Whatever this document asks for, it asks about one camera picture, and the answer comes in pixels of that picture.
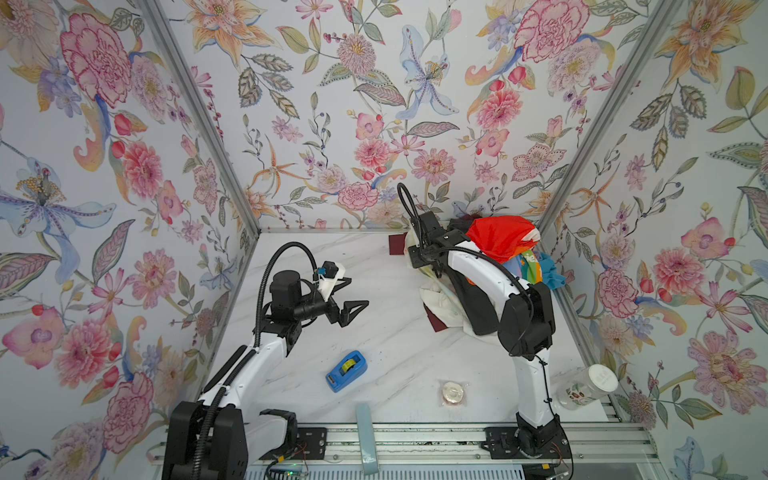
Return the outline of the pastel floral cloth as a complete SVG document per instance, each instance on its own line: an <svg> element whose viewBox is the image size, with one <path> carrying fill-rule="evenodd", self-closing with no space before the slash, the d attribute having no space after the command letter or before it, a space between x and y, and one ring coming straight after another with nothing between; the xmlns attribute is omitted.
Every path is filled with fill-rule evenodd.
<svg viewBox="0 0 768 480"><path fill-rule="evenodd" d="M415 261L411 259L409 248L417 245L418 245L418 241L416 240L415 231L413 229L409 229L405 234L405 246L404 246L404 254L409 266L419 271L422 275L426 276L429 279L430 286L436 287L440 292L446 295L449 300L458 304L458 297L456 295L456 291L446 275L442 275L441 277L438 277L432 266L416 267Z"/></svg>

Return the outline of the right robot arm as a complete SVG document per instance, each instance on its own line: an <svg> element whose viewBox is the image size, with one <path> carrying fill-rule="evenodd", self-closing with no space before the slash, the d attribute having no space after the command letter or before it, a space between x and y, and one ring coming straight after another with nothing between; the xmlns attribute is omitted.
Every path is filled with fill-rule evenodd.
<svg viewBox="0 0 768 480"><path fill-rule="evenodd" d="M420 213L404 183L397 185L416 244L408 248L414 268L446 277L479 336L495 336L511 357L518 409L513 427L488 427L481 447L494 459L570 456L569 440L554 409L548 376L556 332L552 295L544 283L520 279L459 230L443 228L432 211Z"/></svg>

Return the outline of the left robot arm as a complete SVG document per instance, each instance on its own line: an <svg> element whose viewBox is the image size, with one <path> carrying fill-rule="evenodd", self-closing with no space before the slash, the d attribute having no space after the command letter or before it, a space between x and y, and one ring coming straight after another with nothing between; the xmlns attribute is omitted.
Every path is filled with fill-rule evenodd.
<svg viewBox="0 0 768 480"><path fill-rule="evenodd" d="M318 263L301 242L276 250L258 287L251 342L234 351L197 400L172 411L162 478L242 479L254 460L275 467L305 451L295 413L249 409L305 328L321 317L346 327L368 307L366 300L335 301L351 282L342 264Z"/></svg>

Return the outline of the maroon cloth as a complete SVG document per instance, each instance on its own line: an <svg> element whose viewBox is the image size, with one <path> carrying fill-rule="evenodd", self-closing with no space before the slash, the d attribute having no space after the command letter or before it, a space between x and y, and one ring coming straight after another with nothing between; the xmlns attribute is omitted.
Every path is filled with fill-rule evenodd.
<svg viewBox="0 0 768 480"><path fill-rule="evenodd" d="M398 233L388 236L388 252L390 256L403 256L407 251L407 234Z"/></svg>

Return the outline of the red cloth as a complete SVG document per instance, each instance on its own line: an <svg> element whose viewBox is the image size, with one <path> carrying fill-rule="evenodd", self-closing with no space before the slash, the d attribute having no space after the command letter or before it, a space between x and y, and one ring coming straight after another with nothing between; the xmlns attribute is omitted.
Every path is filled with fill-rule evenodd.
<svg viewBox="0 0 768 480"><path fill-rule="evenodd" d="M541 239L534 224L520 216L476 219L467 236L486 256L501 264L532 249Z"/></svg>

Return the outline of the white cloth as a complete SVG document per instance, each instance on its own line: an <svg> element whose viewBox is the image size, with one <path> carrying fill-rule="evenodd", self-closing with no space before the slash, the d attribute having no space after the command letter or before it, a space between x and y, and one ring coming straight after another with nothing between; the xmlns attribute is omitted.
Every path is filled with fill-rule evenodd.
<svg viewBox="0 0 768 480"><path fill-rule="evenodd" d="M432 282L422 285L419 288L419 295L435 332L447 329L460 330L478 341L501 347L496 333L478 335L474 332L463 307L450 290L445 291Z"/></svg>

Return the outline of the black cloth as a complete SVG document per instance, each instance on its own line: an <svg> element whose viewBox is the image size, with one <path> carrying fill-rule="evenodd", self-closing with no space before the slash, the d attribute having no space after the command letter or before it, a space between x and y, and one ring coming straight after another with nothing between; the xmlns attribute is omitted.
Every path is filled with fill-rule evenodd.
<svg viewBox="0 0 768 480"><path fill-rule="evenodd" d="M448 270L448 278L468 318L470 332L477 336L495 334L498 316L486 293L453 268Z"/></svg>

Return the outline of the rainbow coloured cloth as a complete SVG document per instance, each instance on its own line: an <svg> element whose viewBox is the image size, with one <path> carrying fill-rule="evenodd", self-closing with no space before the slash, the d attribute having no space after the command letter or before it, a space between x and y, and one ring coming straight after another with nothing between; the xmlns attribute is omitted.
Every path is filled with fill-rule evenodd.
<svg viewBox="0 0 768 480"><path fill-rule="evenodd" d="M514 276L528 283L535 284L543 281L543 270L533 248L510 258L503 266Z"/></svg>

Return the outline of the teal blue cloth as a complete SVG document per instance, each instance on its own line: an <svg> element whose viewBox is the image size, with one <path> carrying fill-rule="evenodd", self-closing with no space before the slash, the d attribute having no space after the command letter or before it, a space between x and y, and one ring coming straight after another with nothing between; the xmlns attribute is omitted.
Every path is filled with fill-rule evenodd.
<svg viewBox="0 0 768 480"><path fill-rule="evenodd" d="M556 290L564 287L566 277L561 275L557 271L555 261L545 252L538 252L537 259L542 271L542 282L548 286L550 290Z"/></svg>

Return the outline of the blue tape dispenser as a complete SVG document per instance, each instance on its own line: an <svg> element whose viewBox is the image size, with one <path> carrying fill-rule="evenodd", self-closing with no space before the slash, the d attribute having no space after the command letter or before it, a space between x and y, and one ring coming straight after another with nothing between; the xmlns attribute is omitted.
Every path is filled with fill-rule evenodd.
<svg viewBox="0 0 768 480"><path fill-rule="evenodd" d="M360 378L368 369L366 358L359 350L347 354L326 376L329 388L338 393Z"/></svg>

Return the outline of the white floral cup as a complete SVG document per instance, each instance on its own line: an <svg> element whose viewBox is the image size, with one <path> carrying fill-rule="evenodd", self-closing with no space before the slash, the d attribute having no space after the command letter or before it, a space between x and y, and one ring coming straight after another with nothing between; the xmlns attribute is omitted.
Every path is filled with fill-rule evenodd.
<svg viewBox="0 0 768 480"><path fill-rule="evenodd" d="M555 400L562 408L575 411L614 393L618 386L619 380L610 368L593 364L562 382Z"/></svg>

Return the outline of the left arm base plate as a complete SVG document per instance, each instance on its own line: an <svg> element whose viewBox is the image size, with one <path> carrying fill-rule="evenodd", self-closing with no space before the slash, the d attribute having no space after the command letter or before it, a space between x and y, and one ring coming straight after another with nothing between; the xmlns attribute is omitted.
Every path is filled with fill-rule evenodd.
<svg viewBox="0 0 768 480"><path fill-rule="evenodd" d="M300 460L324 460L328 443L328 429L325 427L299 427L275 440L264 440L257 432L249 441L249 461L273 461L298 457Z"/></svg>

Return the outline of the aluminium front rail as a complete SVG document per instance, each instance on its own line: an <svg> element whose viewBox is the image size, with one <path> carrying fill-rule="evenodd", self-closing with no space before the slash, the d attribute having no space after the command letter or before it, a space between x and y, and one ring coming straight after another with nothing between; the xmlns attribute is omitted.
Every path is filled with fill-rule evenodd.
<svg viewBox="0 0 768 480"><path fill-rule="evenodd" d="M481 448L486 427L512 423L375 423L378 463L384 464L480 464L493 459ZM311 466L361 465L357 425L310 423L301 427L325 427L328 443L324 460L308 460ZM631 423L566 423L575 464L657 463L655 444L648 433ZM507 463L541 463L533 460L499 460Z"/></svg>

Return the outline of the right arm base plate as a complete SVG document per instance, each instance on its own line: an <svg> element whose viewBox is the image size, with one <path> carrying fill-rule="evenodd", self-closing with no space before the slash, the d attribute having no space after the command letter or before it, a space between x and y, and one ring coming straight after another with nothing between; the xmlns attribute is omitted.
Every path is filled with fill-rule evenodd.
<svg viewBox="0 0 768 480"><path fill-rule="evenodd" d="M533 460L557 463L570 460L572 450L560 427L530 429L517 426L486 427L481 448L493 460Z"/></svg>

